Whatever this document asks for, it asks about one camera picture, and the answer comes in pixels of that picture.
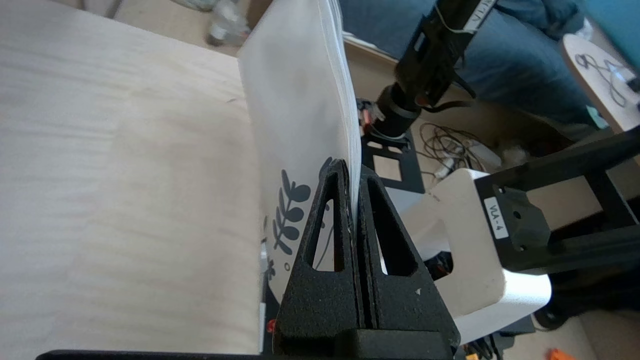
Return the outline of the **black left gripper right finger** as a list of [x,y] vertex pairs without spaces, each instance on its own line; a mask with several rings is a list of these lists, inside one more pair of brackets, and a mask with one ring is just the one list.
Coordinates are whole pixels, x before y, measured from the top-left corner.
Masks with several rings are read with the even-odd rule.
[[381,178],[363,167],[353,246],[359,347],[456,347],[461,337]]

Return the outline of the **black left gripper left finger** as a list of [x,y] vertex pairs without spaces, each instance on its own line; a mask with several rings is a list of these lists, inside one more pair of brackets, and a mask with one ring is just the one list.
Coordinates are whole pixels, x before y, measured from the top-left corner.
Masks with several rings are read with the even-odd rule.
[[[327,202],[333,202],[334,271],[313,267]],[[346,162],[322,171],[279,305],[274,353],[334,353],[336,340],[361,324],[354,217]]]

